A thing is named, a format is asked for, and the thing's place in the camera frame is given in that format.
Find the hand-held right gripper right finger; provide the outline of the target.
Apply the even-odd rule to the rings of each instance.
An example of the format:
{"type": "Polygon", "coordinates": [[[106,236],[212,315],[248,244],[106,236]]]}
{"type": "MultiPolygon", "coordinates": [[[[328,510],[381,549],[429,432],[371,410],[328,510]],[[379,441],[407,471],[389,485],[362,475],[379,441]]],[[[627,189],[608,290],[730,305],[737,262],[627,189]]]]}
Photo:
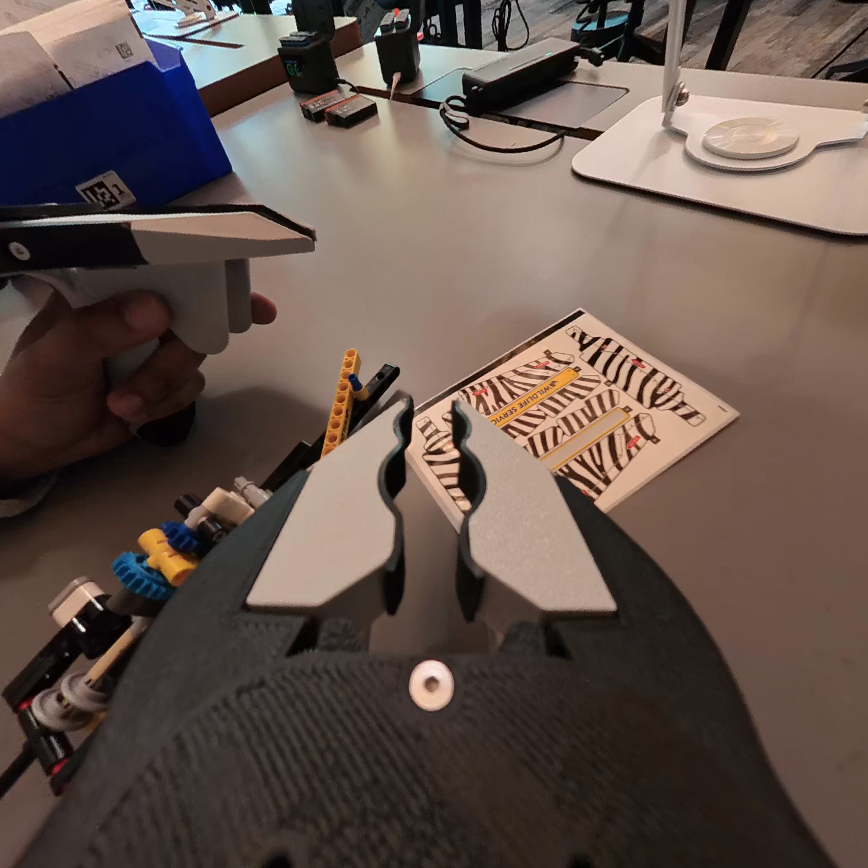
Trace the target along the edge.
{"type": "Polygon", "coordinates": [[[611,616],[616,604],[548,469],[467,403],[452,405],[459,487],[470,503],[456,589],[464,619],[516,623],[611,616]]]}

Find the person's left hand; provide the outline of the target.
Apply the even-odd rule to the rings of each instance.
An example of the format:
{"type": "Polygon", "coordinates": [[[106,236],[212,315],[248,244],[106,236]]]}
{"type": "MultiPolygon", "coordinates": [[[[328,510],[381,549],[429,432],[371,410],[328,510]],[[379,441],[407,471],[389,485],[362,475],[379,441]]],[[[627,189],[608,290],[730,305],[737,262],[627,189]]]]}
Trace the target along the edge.
{"type": "Polygon", "coordinates": [[[2,497],[114,450],[199,396],[205,355],[169,325],[169,310],[149,292],[78,309],[52,293],[2,373],[2,497]]]}

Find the white papers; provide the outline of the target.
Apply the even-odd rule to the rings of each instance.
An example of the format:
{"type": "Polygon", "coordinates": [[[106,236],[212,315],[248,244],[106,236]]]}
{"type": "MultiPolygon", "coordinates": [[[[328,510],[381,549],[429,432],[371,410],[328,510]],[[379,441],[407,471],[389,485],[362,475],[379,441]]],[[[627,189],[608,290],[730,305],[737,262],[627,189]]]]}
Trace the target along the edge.
{"type": "Polygon", "coordinates": [[[154,54],[124,1],[3,1],[1,116],[34,107],[154,54]]]}

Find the blue storage bin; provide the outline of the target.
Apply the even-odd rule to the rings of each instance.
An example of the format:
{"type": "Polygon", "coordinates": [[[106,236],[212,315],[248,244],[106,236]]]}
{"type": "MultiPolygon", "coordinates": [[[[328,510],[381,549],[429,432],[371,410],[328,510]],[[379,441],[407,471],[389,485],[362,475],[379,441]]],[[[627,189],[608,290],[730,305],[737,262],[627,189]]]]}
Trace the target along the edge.
{"type": "Polygon", "coordinates": [[[2,119],[2,206],[151,208],[232,172],[181,52],[146,43],[156,62],[2,119]]]}

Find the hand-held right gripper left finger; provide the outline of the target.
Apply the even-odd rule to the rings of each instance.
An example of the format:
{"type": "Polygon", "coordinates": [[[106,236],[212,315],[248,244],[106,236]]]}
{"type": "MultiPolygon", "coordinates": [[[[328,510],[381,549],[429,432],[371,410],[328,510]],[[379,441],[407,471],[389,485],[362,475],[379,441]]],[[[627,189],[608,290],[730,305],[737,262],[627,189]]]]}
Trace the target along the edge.
{"type": "Polygon", "coordinates": [[[300,615],[394,614],[405,586],[403,519],[413,399],[385,408],[307,474],[246,604],[300,615]]]}

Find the lego technic assembly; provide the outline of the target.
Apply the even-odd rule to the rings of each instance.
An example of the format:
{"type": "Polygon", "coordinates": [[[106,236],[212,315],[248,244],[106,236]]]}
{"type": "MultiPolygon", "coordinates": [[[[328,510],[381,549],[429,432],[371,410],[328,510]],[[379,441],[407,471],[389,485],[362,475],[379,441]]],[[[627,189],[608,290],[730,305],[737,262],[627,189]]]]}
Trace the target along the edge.
{"type": "Polygon", "coordinates": [[[297,444],[264,483],[239,476],[231,490],[216,487],[204,498],[181,495],[175,501],[179,521],[146,530],[137,550],[114,559],[117,591],[107,593],[80,577],[49,603],[58,631],[2,691],[24,737],[2,772],[3,796],[35,764],[55,794],[68,787],[87,746],[75,747],[70,733],[92,731],[104,718],[128,658],[157,614],[206,554],[279,487],[309,471],[359,428],[399,375],[396,365],[385,364],[363,384],[360,368],[359,353],[346,351],[324,433],[314,443],[297,444]]]}

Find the zebra striped sticker sheet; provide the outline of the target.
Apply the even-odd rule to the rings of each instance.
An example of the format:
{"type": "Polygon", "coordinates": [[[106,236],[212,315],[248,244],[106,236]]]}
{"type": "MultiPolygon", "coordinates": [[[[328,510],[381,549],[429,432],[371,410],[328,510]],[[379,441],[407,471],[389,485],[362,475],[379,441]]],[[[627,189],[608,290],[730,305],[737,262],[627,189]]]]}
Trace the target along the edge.
{"type": "Polygon", "coordinates": [[[604,512],[739,417],[579,309],[416,409],[407,462],[454,528],[470,508],[451,436],[455,400],[604,512]]]}

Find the black charger with display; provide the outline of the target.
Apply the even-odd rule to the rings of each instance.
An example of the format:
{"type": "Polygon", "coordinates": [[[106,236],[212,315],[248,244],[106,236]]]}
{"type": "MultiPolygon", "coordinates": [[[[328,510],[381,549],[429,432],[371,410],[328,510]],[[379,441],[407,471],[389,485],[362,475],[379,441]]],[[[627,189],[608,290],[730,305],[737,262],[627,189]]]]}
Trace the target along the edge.
{"type": "Polygon", "coordinates": [[[339,86],[330,42],[327,36],[311,31],[297,31],[279,38],[278,57],[295,93],[318,95],[339,86]]]}

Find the white monitor stand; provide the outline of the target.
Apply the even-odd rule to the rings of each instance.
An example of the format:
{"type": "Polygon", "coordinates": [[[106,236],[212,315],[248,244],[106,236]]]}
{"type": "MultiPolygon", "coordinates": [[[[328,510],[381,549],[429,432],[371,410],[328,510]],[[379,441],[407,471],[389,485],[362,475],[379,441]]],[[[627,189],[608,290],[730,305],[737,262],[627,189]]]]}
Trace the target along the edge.
{"type": "Polygon", "coordinates": [[[867,234],[866,107],[689,95],[670,4],[663,92],[572,160],[575,175],[827,233],[867,234]]]}

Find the black charging case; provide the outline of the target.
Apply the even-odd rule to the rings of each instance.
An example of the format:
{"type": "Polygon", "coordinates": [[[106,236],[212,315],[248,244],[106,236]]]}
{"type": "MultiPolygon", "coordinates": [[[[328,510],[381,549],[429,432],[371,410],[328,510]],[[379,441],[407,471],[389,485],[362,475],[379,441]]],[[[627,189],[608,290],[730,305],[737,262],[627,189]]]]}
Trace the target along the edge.
{"type": "Polygon", "coordinates": [[[410,9],[393,9],[382,18],[374,41],[381,74],[390,87],[395,71],[404,74],[403,83],[415,81],[420,55],[415,25],[410,9]]]}

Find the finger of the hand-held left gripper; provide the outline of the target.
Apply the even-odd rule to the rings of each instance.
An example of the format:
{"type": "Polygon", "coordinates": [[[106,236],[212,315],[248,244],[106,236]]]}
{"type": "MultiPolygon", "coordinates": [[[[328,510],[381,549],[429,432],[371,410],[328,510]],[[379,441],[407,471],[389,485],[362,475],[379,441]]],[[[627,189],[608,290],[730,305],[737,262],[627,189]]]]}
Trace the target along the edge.
{"type": "Polygon", "coordinates": [[[278,221],[278,212],[261,204],[170,205],[164,208],[121,208],[105,210],[93,205],[43,203],[39,205],[1,207],[1,226],[21,222],[94,218],[98,222],[128,221],[139,218],[172,217],[193,214],[250,212],[278,221]]]}
{"type": "Polygon", "coordinates": [[[151,265],[190,265],[312,252],[309,226],[278,214],[193,214],[129,220],[142,258],[151,265]]]}

